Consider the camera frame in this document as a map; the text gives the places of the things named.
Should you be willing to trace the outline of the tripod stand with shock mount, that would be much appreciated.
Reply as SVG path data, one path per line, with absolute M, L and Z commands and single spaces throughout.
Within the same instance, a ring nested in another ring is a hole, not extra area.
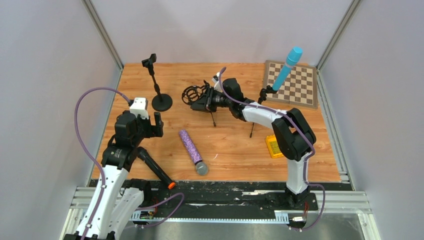
M 212 88 L 209 83 L 207 83 L 205 80 L 203 81 L 203 86 L 198 85 L 191 85 L 188 86 L 181 94 L 181 100 L 186 104 L 191 106 L 193 102 L 197 101 L 201 96 L 208 90 L 209 88 Z M 216 127 L 216 122 L 213 116 L 213 112 L 208 112 L 211 114 L 213 126 Z

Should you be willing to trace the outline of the black tripod clip stand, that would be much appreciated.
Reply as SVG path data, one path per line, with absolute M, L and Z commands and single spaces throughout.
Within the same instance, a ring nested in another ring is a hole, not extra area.
M 276 94 L 278 90 L 274 90 L 272 86 L 267 85 L 265 88 L 262 88 L 259 93 L 259 98 L 257 103 L 262 104 L 263 101 L 267 100 L 267 94 Z

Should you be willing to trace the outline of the purple glitter microphone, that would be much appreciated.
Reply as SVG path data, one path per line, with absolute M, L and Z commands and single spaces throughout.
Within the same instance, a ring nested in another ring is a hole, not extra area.
M 193 140 L 189 136 L 189 133 L 182 129 L 179 131 L 180 139 L 182 140 L 184 147 L 186 148 L 194 166 L 196 172 L 200 176 L 205 176 L 209 172 L 208 166 L 204 163 L 203 158 L 201 157 L 198 149 L 196 148 Z

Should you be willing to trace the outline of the blue toy microphone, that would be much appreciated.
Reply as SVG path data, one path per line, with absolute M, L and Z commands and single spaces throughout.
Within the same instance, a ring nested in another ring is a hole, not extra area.
M 278 91 L 284 84 L 286 78 L 291 73 L 292 68 L 300 61 L 303 54 L 303 49 L 298 46 L 294 46 L 288 53 L 283 67 L 280 70 L 275 82 L 272 85 L 274 91 Z

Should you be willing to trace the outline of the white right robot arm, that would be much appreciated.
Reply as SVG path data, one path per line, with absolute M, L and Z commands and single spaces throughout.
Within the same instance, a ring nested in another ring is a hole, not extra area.
M 235 78 L 217 81 L 215 86 L 208 82 L 189 86 L 181 99 L 194 111 L 212 114 L 218 107 L 228 108 L 236 119 L 272 129 L 277 146 L 287 159 L 287 202 L 295 205 L 305 201 L 310 192 L 306 182 L 308 159 L 315 152 L 313 145 L 317 139 L 299 109 L 277 110 L 244 97 Z

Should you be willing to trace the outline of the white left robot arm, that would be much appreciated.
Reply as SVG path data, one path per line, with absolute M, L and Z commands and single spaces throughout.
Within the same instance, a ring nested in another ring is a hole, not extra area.
M 162 137 L 163 121 L 159 112 L 154 113 L 155 125 L 143 110 L 125 110 L 116 118 L 114 135 L 102 154 L 99 181 L 89 207 L 75 233 L 67 233 L 66 240 L 118 240 L 131 215 L 145 200 L 150 184 L 134 179 L 132 186 L 124 190 L 123 199 L 117 197 L 126 180 L 138 148 L 144 138 Z

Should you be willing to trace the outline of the round base microphone stand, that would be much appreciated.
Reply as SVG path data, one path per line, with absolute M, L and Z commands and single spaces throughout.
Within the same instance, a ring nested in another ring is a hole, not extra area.
M 156 92 L 156 96 L 152 99 L 151 105 L 155 111 L 165 112 L 169 110 L 173 105 L 173 100 L 170 95 L 161 93 L 160 86 L 158 85 L 155 72 L 154 72 L 154 63 L 157 60 L 157 55 L 152 53 L 149 58 L 141 61 L 143 67 L 148 69 L 148 73 L 152 78 L 153 87 Z

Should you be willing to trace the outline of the yellow toy brick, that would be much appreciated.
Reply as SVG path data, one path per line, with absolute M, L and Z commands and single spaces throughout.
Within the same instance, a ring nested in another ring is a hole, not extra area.
M 275 159 L 275 158 L 281 158 L 284 156 L 279 148 L 275 135 L 267 136 L 265 138 L 265 143 L 271 158 Z

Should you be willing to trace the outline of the wooden chessboard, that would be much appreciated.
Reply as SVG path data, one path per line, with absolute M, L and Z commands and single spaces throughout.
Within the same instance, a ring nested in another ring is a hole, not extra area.
M 275 83 L 283 66 L 284 63 L 280 61 L 265 62 L 262 84 L 264 88 Z M 268 93 L 266 98 L 274 102 L 318 108 L 317 69 L 309 65 L 295 65 L 278 92 Z

